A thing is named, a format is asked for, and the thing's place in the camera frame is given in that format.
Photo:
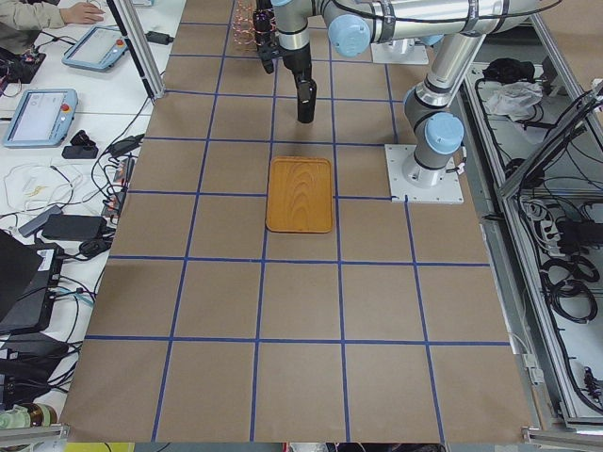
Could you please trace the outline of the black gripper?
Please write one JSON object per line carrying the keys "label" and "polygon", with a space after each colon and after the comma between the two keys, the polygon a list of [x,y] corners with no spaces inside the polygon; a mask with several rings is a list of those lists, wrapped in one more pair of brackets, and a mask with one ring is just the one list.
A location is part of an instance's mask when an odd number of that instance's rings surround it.
{"label": "black gripper", "polygon": [[297,97],[301,105],[315,101],[315,81],[312,78],[310,45],[299,50],[287,50],[280,44],[274,33],[257,36],[257,54],[266,73],[274,72],[274,61],[279,57],[297,82]]}

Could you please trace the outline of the person hand on desk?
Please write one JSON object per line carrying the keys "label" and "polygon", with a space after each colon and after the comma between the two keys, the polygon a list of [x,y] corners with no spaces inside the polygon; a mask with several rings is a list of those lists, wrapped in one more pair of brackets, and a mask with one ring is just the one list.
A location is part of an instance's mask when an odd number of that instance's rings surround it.
{"label": "person hand on desk", "polygon": [[61,8],[60,16],[65,24],[96,24],[103,21],[105,12],[88,2],[78,2],[71,7]]}

